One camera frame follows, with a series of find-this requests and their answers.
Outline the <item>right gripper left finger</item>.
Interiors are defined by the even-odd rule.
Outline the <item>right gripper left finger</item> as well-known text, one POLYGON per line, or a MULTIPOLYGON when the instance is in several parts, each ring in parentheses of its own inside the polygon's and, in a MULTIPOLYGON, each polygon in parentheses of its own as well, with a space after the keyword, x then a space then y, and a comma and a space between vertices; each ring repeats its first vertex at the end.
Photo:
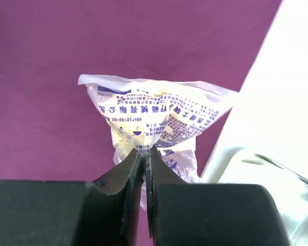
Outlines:
POLYGON ((0 180, 0 245, 135 245, 142 157, 92 182, 0 180))

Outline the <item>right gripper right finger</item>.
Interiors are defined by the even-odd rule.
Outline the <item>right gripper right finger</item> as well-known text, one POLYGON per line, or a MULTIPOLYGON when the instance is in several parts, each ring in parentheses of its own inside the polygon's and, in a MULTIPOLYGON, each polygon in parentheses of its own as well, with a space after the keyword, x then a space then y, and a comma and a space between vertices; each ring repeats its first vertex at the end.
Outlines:
POLYGON ((281 216, 258 184, 189 184, 152 147, 146 158, 154 245, 289 245, 281 216))

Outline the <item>clear plastic packet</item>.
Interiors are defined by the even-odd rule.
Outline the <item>clear plastic packet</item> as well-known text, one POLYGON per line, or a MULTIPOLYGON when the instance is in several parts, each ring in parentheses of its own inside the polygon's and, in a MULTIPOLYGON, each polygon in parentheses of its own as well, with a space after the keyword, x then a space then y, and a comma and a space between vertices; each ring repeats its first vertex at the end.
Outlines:
POLYGON ((196 137, 233 106, 237 93, 203 81, 176 82, 82 74, 95 108, 111 128, 113 162, 131 150, 157 147, 164 163, 188 183, 201 183, 196 137))

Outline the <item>stainless steel tray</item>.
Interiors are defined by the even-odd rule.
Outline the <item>stainless steel tray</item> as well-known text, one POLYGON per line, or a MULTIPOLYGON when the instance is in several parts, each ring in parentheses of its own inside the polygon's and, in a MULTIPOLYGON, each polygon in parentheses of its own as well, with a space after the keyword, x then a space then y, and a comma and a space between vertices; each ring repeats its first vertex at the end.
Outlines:
POLYGON ((308 245, 308 180, 286 166, 251 149, 235 148, 211 157, 202 179, 209 183, 264 186, 272 195, 291 245, 308 245))

